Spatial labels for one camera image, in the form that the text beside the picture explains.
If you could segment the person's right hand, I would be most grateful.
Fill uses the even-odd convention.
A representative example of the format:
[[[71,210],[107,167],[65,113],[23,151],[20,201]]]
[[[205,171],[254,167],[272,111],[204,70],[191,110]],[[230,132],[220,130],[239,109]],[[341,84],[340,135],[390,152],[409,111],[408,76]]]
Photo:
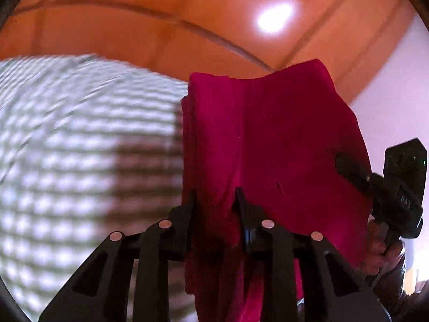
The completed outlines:
[[[388,273],[404,257],[404,242],[397,240],[387,247],[381,239],[380,233],[380,223],[370,216],[367,225],[366,256],[358,267],[365,276],[376,276],[381,270]]]

